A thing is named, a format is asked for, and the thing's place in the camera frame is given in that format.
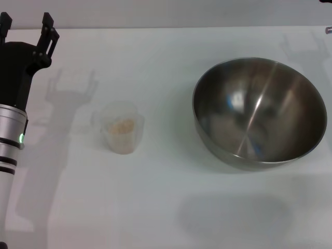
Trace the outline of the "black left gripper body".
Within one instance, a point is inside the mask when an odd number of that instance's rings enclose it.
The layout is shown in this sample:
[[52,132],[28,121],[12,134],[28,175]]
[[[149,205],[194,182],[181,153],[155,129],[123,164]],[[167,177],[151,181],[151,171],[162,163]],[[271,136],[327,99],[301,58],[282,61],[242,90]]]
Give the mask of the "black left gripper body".
[[1,104],[26,111],[33,76],[51,65],[37,46],[12,41],[1,45]]

